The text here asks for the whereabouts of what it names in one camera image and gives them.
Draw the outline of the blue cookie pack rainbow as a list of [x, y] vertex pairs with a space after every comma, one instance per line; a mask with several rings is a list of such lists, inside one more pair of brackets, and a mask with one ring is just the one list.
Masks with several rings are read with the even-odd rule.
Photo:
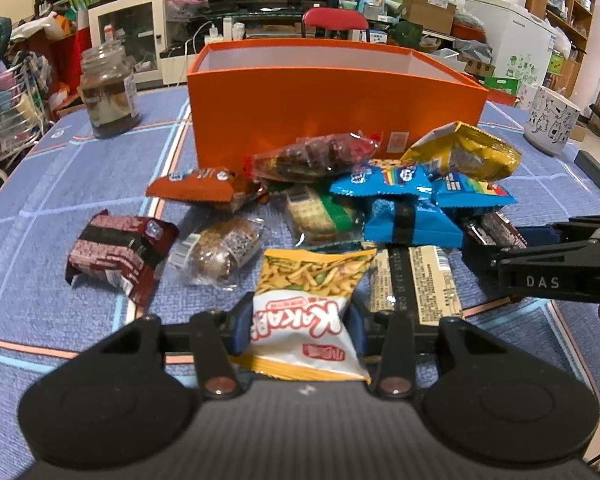
[[355, 198], [422, 197], [431, 193], [431, 183], [422, 166], [376, 160], [333, 180], [329, 192]]

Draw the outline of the brown orange snack pack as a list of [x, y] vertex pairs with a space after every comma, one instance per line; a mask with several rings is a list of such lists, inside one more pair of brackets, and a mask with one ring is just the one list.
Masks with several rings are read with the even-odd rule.
[[145, 195], [236, 212], [264, 194], [264, 188], [225, 167], [174, 171], [152, 181]]

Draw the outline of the brown cardboard box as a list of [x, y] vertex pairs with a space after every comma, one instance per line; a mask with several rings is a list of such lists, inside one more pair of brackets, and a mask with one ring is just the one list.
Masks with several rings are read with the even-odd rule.
[[449, 35], [452, 30], [456, 5], [436, 6], [429, 0], [402, 0], [403, 17], [410, 23], [422, 25], [425, 30]]

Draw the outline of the glass jar with chocolate spread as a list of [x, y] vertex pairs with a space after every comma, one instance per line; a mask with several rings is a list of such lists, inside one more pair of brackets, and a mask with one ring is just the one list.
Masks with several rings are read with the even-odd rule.
[[120, 40], [85, 50], [81, 70], [79, 95], [95, 138], [112, 138], [140, 123], [135, 74]]

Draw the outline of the red folding chair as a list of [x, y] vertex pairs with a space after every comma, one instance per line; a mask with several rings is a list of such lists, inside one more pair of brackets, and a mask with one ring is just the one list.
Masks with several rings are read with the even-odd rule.
[[365, 16], [355, 10], [334, 8], [312, 8], [302, 16], [301, 37], [306, 38], [306, 29], [316, 27], [336, 32], [362, 30], [367, 42], [370, 42], [370, 25]]

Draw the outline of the clear wrapped brown pastry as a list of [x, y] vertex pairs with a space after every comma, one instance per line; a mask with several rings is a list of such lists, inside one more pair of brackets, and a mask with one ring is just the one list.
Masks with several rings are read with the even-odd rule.
[[177, 242], [168, 263], [186, 284], [232, 289], [260, 250], [263, 231], [264, 221], [253, 216], [213, 222]]

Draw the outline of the beige black snack bar pack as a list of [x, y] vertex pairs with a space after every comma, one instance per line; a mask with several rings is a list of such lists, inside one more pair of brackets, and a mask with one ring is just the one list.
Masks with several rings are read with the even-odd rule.
[[436, 246], [381, 249], [370, 267], [368, 310], [402, 310], [422, 327], [462, 318], [448, 255]]

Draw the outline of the Kaka yellow white snack bag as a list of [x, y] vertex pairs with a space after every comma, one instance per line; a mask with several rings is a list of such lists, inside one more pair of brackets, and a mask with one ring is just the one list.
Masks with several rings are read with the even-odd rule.
[[250, 344], [232, 361], [283, 380], [369, 382], [344, 315], [375, 256], [373, 249], [266, 250], [252, 298]]

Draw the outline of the red dates clear bag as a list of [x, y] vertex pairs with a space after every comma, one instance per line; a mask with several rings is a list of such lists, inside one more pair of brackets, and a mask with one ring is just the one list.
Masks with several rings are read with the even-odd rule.
[[252, 180], [313, 183], [337, 177], [366, 164], [380, 147], [380, 135], [339, 133], [305, 138], [245, 159]]

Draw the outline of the dark brown snack pack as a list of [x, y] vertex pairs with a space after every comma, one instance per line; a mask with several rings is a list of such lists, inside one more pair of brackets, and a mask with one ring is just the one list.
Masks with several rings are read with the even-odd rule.
[[504, 214], [497, 211], [472, 217], [464, 222], [466, 234], [482, 246], [499, 248], [526, 248], [526, 239]]

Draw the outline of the blue cookie pack dark stripe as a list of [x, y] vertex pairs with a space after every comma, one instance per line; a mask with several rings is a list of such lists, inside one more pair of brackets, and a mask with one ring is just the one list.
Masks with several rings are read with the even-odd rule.
[[363, 228], [366, 242], [404, 246], [461, 248], [463, 231], [430, 200], [405, 197], [370, 203]]

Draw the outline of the dark red snack pack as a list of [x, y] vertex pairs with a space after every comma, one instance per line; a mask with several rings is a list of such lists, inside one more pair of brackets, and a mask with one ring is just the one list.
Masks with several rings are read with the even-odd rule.
[[154, 217], [117, 216], [99, 211], [71, 248], [65, 280], [81, 274], [120, 289], [143, 313], [152, 296], [180, 230]]

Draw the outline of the green cracker pack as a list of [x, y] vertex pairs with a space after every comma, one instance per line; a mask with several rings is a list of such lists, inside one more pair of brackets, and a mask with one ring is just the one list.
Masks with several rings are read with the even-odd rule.
[[349, 197], [306, 184], [287, 188], [285, 214], [297, 246], [329, 246], [362, 238], [363, 214]]

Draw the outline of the yellow foil snack bag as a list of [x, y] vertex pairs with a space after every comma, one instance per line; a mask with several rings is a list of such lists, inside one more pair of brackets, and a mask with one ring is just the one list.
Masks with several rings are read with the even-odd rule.
[[493, 182], [511, 176], [520, 164], [521, 154], [497, 136], [466, 122], [452, 122], [425, 134], [401, 160], [423, 166], [435, 177], [459, 172]]

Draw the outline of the white chest freezer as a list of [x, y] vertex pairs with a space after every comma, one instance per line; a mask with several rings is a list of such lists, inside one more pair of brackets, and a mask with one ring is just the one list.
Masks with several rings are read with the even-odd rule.
[[542, 84], [555, 45], [555, 31], [522, 6], [503, 0], [465, 0], [465, 10], [482, 21], [492, 49], [495, 77]]

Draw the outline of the orange cardboard box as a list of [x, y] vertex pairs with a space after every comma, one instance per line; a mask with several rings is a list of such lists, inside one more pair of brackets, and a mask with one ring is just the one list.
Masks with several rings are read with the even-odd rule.
[[481, 84], [412, 49], [335, 39], [204, 47], [187, 72], [197, 162], [241, 172], [247, 157], [304, 138], [362, 132], [395, 159], [431, 130], [481, 117]]

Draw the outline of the white patterned mug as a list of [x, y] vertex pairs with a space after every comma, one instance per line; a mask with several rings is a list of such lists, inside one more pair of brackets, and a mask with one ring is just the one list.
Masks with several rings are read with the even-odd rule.
[[524, 138], [539, 151], [557, 156], [565, 148], [580, 115], [580, 108], [561, 94], [540, 87], [529, 108]]

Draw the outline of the white glass door cabinet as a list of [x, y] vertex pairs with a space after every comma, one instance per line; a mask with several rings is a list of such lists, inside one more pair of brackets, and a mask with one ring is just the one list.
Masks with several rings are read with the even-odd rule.
[[107, 0], [88, 9], [91, 42], [105, 41], [111, 26], [114, 38], [123, 42], [126, 54], [135, 62], [140, 89], [163, 85], [160, 54], [168, 46], [166, 0]]

